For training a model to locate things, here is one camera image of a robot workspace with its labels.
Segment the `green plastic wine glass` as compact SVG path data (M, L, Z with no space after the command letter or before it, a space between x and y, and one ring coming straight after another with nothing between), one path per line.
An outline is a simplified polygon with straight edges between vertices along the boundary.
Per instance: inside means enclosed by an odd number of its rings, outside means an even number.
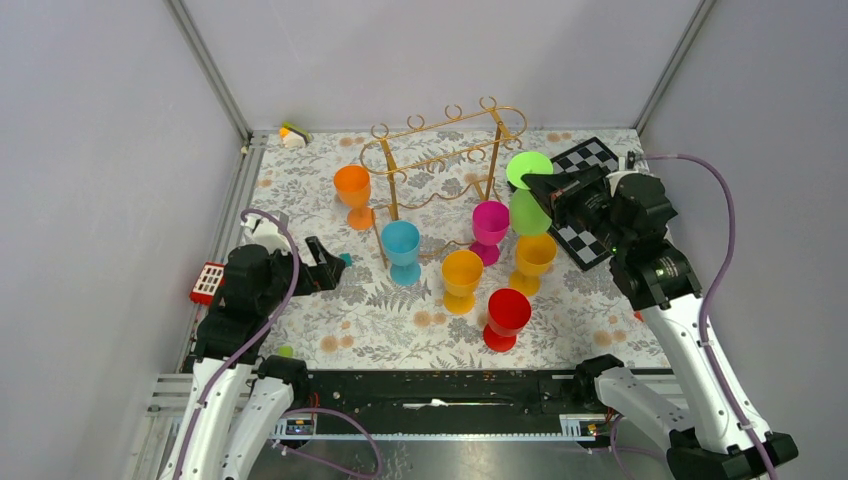
M533 197L530 187L522 180L525 174L550 175L554 172L551 160L544 154L528 151L515 155L506 167L508 182L516 188L509 203L510 223L521 236L544 234L552 220Z

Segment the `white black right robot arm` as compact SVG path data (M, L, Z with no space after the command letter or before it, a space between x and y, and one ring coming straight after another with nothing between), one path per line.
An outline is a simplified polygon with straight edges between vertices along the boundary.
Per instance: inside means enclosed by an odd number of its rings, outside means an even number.
M622 414L663 450L677 479L774 476L795 459L794 439L773 430L745 394L712 332L708 292L666 237L675 209L661 181L597 165L526 173L521 182L555 226L576 220L610 253L616 286L660 343L686 401L676 407L607 356L579 366L577 405Z

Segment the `gold wire wine glass rack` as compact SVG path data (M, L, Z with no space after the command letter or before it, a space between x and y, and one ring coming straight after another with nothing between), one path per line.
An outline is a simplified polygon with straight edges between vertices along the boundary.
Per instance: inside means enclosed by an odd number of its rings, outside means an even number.
M449 104L443 114L438 122L410 115L401 130L374 125L356 157L386 194L371 207L371 231L385 268L390 261L380 231L388 223L465 205L472 197L478 203L500 200L498 163L503 154L517 152L528 129L520 109L492 96L480 98L473 111Z

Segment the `magenta plastic wine glass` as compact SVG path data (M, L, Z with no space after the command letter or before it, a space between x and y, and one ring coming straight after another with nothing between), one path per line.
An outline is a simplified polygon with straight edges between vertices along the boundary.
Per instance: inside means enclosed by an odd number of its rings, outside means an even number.
M510 227L510 213L506 205L497 201L484 201L472 213L474 241L469 249L477 254L485 267L495 264L500 257L499 243Z

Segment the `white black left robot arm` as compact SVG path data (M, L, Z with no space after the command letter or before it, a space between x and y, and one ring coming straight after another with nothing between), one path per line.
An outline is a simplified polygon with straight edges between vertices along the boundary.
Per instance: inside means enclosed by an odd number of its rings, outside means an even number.
M302 360L259 350L295 296L335 289L346 262L311 236L302 261L283 217L241 212L248 242L230 251L201 320L191 390L162 479L244 479L283 414L309 401Z

